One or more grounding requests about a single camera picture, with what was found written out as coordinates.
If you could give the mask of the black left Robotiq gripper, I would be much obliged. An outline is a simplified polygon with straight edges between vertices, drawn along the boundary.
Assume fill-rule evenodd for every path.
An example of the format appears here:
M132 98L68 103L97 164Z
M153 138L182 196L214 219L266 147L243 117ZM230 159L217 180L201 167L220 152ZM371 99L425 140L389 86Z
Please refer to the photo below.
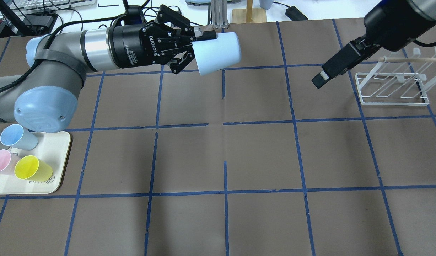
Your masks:
M111 27L109 48L118 68L153 64L168 65L180 73L195 58L193 43L217 39L215 30L202 31L166 5L159 7L154 20L135 25Z

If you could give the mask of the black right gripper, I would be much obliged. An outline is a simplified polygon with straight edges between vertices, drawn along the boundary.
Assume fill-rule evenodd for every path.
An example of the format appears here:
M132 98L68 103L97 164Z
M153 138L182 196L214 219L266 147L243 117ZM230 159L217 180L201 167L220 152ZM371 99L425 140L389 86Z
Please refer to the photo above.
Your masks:
M396 52L436 25L436 0L382 0L364 17L366 32L346 44L312 78L317 89L374 55Z

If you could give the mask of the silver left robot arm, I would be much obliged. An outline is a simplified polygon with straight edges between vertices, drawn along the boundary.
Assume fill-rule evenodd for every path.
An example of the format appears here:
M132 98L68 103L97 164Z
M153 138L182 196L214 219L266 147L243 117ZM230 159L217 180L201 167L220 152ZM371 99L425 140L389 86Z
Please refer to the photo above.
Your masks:
M148 22L69 33L56 29L33 38L26 45L29 70L0 77L0 124L63 131L76 112L88 73L159 64L178 74L199 58L194 43L217 38L215 31L193 27L165 5Z

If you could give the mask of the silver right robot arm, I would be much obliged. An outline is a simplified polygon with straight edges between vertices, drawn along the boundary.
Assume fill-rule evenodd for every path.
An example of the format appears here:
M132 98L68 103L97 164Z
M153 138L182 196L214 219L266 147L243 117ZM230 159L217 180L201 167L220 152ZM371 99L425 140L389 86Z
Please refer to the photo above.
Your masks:
M381 48L396 52L436 25L436 0L382 0L364 16L366 32L338 51L312 78L317 89Z

